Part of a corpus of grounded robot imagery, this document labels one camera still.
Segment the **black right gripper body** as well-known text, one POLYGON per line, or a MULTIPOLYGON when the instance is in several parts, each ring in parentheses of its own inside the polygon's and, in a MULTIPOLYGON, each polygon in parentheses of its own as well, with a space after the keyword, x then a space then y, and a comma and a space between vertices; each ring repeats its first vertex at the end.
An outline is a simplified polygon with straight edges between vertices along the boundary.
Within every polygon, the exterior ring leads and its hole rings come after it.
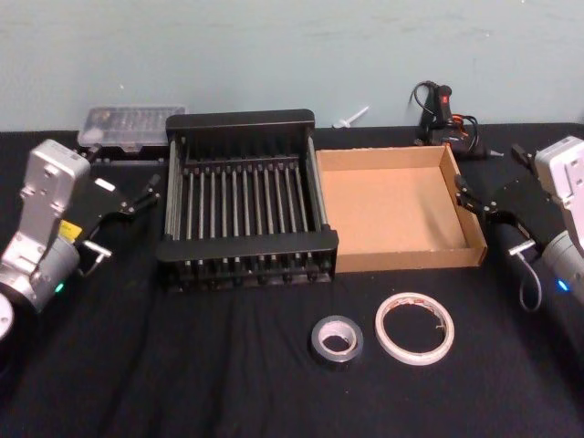
POLYGON ((487 222, 514 226, 535 242, 537 250, 544 250, 566 230, 559 207, 535 177, 521 177, 496 189, 489 207, 487 222))

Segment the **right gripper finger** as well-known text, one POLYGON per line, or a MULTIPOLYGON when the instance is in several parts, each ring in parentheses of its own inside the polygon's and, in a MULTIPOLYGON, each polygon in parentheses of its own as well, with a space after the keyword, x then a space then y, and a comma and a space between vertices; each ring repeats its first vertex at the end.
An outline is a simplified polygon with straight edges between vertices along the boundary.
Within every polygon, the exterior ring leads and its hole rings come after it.
POLYGON ((519 144, 511 146, 511 156, 515 162, 525 167, 532 175, 537 176, 535 158, 531 152, 525 151, 519 144))
POLYGON ((495 214, 495 207, 480 200, 461 174, 454 176, 454 184, 456 188, 455 199, 459 206, 474 214, 481 221, 495 214))

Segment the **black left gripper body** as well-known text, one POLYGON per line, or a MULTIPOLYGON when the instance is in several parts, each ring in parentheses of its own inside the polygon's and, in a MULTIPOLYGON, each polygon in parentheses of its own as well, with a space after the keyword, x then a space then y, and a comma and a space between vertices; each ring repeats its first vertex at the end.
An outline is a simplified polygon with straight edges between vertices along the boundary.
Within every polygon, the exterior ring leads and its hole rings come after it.
POLYGON ((73 246, 89 240, 102 226, 130 220, 137 208, 115 186, 100 178, 78 193, 60 222, 60 236, 73 246))

